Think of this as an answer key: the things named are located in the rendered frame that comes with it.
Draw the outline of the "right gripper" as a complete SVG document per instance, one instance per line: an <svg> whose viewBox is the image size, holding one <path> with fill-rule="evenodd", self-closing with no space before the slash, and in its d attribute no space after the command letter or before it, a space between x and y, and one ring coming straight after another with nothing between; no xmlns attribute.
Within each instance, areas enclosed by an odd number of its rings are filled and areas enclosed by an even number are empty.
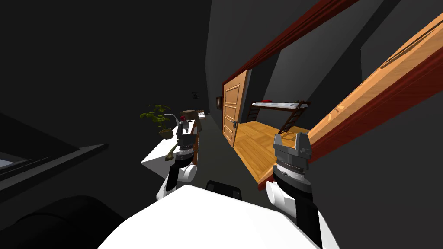
<svg viewBox="0 0 443 249"><path fill-rule="evenodd" d="M294 168L309 169L308 161L312 156L311 143L308 133L297 133L295 148L283 146L280 134L274 136L273 148L275 150L276 164Z"/></svg>

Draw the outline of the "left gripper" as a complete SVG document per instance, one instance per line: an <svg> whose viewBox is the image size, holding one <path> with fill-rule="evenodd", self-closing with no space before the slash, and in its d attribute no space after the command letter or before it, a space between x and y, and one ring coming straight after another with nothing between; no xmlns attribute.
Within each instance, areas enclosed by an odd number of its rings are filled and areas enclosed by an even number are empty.
<svg viewBox="0 0 443 249"><path fill-rule="evenodd" d="M194 144L198 140L198 124L193 122L192 134L183 134L183 124L179 124L177 127L177 142L180 150L193 149Z"/></svg>

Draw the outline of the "green potted plant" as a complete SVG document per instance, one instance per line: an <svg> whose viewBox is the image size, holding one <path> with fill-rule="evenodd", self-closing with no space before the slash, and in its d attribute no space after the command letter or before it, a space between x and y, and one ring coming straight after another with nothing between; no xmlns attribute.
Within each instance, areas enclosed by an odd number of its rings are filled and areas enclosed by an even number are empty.
<svg viewBox="0 0 443 249"><path fill-rule="evenodd" d="M154 123L158 123L158 127L161 129L159 131L159 135L165 139L169 140L174 137L173 130L170 128L166 128L166 121L170 121L164 114L165 111L170 111L170 107L165 105L149 105L149 107L153 107L151 112L142 113L140 118L150 118Z"/></svg>

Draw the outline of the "dark bunk bed with ladder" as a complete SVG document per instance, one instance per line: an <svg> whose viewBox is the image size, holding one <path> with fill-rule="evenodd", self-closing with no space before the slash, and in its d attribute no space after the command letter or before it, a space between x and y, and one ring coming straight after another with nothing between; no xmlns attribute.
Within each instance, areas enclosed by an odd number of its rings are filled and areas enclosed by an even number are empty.
<svg viewBox="0 0 443 249"><path fill-rule="evenodd" d="M302 113L311 105L311 102L295 101L295 102L253 102L248 110L246 122L256 121L261 109L271 109L290 112L290 116L279 130L278 134L287 133Z"/></svg>

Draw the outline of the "white desk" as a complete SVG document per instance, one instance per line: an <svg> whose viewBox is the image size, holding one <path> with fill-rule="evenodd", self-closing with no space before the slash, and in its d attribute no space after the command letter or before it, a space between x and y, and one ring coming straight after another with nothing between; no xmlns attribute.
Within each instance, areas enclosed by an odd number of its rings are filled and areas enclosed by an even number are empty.
<svg viewBox="0 0 443 249"><path fill-rule="evenodd" d="M173 150L173 159L171 161L165 161L165 157L168 155L170 149L177 143L177 127L179 125L179 120L172 114L170 117L176 120L176 126L173 128L174 137L169 140L163 139L142 161L141 164L146 168L150 169L152 172L158 174L159 176L166 178L169 174L169 167L174 163L175 157L181 154L183 151L179 149L179 146ZM193 122L200 124L199 115L192 114L192 121L190 122L188 130L183 129L183 134L192 134ZM193 146L193 149L187 150L187 152L193 152L193 162L189 166L181 168L178 175L178 181L181 182L191 182L196 175L197 171L197 161L198 161L198 148L199 148L199 131L198 140Z"/></svg>

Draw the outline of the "panelled wooden door leaf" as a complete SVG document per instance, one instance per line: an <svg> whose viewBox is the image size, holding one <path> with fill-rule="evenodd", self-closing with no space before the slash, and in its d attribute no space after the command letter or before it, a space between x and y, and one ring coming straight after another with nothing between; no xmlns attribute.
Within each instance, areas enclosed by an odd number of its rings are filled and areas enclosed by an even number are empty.
<svg viewBox="0 0 443 249"><path fill-rule="evenodd" d="M222 133L229 144L233 147L241 113L241 104L243 100L247 76L246 70L236 76L223 86L223 129ZM232 128L231 120L237 121L236 129Z"/></svg>

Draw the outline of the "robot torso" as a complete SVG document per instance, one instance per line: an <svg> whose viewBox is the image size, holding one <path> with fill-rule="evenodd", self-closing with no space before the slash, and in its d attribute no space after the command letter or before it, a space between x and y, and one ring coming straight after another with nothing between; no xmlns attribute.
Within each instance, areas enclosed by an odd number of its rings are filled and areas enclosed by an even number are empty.
<svg viewBox="0 0 443 249"><path fill-rule="evenodd" d="M119 225L98 249L340 249L319 217L322 247L284 214L299 205L277 183L266 183L267 209L184 185Z"/></svg>

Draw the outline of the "plain wooden door leaf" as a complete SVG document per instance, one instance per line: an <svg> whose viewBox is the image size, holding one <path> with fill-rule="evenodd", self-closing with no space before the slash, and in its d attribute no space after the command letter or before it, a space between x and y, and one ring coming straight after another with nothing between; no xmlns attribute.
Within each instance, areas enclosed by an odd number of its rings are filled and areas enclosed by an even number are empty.
<svg viewBox="0 0 443 249"><path fill-rule="evenodd" d="M312 146L320 146L335 128L361 114L363 107L385 90L413 82L437 68L442 60L443 13L410 38L308 132Z"/></svg>

